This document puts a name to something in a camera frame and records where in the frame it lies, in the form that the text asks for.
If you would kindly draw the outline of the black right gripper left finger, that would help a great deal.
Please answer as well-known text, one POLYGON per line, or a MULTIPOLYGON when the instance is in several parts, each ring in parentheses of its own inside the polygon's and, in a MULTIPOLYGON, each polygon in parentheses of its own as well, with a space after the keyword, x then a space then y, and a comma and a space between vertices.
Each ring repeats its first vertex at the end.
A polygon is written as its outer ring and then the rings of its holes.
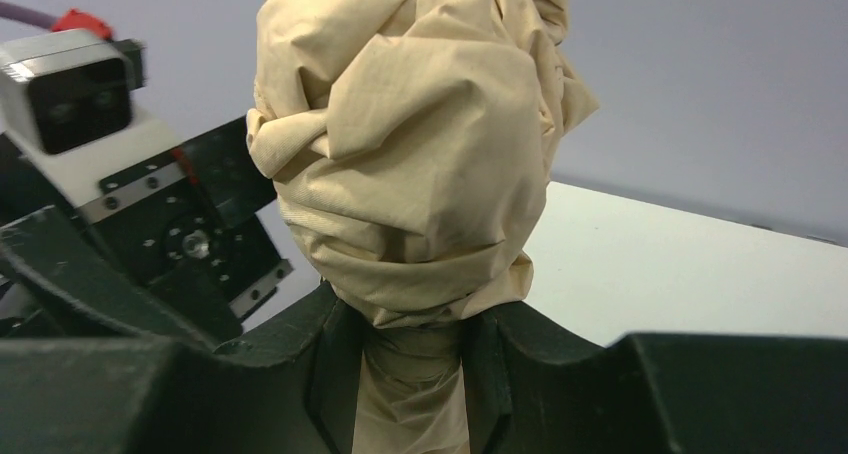
POLYGON ((5 453, 347 453, 363 322, 327 286, 214 352, 5 339, 5 453))

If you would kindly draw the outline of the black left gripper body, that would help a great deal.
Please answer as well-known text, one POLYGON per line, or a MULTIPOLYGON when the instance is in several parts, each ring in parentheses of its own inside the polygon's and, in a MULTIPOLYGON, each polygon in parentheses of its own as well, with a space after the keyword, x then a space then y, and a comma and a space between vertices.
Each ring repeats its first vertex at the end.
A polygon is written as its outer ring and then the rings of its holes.
MULTIPOLYGON (((176 145, 172 154, 186 179, 99 222, 55 205, 39 209, 56 207, 113 269, 214 342, 228 341, 292 270, 258 219, 274 193, 244 137, 239 118, 176 145)), ((33 298, 36 314, 18 335, 77 336, 33 298)))

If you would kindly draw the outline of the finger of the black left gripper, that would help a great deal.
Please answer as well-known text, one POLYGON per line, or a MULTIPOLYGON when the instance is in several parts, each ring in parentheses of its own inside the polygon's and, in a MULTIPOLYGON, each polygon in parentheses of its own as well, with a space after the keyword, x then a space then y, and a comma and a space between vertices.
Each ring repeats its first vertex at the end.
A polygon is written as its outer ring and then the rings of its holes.
POLYGON ((206 351, 216 346, 113 269, 54 206, 1 227, 1 266, 71 335, 160 336, 206 351))

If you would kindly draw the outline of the beige umbrella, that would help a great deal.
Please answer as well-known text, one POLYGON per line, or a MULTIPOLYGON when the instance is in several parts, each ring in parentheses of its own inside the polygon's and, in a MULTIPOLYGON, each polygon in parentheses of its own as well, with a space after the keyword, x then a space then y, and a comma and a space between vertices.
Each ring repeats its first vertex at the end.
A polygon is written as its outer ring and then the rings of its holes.
POLYGON ((264 0, 246 144, 370 325, 352 449, 466 453, 461 322, 523 300, 561 139, 597 107, 569 0, 264 0))

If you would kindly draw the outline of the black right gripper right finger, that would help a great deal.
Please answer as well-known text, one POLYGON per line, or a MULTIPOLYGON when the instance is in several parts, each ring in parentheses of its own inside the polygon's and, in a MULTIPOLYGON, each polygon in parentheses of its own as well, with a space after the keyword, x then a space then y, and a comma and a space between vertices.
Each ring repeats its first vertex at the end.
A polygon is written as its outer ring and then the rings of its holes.
POLYGON ((529 305, 463 325, 475 453, 843 453, 843 340, 635 333, 608 347, 529 305))

